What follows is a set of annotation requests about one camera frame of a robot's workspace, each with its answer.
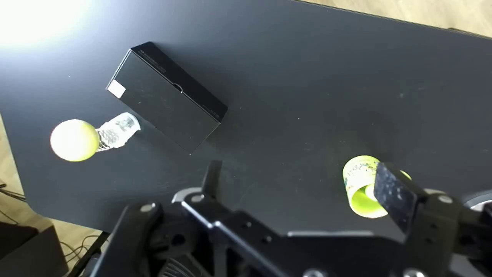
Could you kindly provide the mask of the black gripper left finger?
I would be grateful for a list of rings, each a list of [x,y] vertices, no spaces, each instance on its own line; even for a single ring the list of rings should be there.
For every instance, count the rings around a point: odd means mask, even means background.
[[[219,182],[223,161],[212,159],[206,169],[206,173],[202,181],[202,192],[208,196],[216,198],[219,195]]]

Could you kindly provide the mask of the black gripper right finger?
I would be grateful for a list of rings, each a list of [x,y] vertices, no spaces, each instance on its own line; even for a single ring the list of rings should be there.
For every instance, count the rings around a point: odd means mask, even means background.
[[[422,207],[428,201],[428,193],[411,176],[391,162],[380,162],[374,195],[408,238],[423,232]]]

